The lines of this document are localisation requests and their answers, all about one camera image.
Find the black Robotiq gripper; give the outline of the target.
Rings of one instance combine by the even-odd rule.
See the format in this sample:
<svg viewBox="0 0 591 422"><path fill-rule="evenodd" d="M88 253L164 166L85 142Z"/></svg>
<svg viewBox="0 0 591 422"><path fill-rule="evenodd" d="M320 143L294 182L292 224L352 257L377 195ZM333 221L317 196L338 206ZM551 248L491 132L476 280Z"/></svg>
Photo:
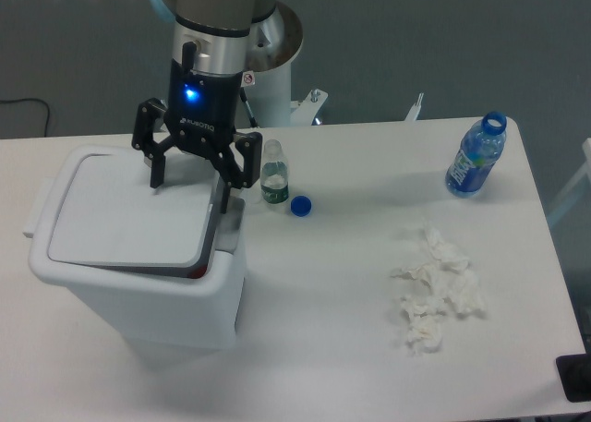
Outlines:
<svg viewBox="0 0 591 422"><path fill-rule="evenodd" d="M263 136L259 132L235 133L241 79L240 73L204 74L171 62L168 109L156 98L140 103L132 135L132 147L148 160L151 188L164 182L165 153L173 146L212 163L223 180L221 214L227 213L232 188L250 188L259 180ZM158 119L170 133L161 142L153 138ZM231 150L232 142L242 165Z"/></svg>

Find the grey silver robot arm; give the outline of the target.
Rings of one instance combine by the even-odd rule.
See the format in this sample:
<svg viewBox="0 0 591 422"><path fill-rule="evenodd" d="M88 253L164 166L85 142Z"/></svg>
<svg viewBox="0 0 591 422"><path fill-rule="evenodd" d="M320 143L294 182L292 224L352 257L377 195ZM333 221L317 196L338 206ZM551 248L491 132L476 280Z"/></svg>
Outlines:
<svg viewBox="0 0 591 422"><path fill-rule="evenodd" d="M175 17L168 102L156 98L137 110L131 145L151 169L150 185L164 181L165 153L176 147L211 162L224 182L220 211L232 189L259 179L262 135L235 129L236 107L245 94L248 36L261 0L161 0Z"/></svg>

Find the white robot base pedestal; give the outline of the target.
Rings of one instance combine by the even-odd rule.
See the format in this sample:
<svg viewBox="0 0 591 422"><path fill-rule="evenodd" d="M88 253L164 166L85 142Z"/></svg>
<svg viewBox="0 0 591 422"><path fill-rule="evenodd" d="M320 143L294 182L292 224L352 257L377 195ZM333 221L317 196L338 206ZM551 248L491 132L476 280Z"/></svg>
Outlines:
<svg viewBox="0 0 591 422"><path fill-rule="evenodd" d="M236 126L318 126L328 93L313 89L302 100L292 98L292 64L303 46L299 17L277 2L274 11L251 26L247 71L243 76L246 99L238 105Z"/></svg>

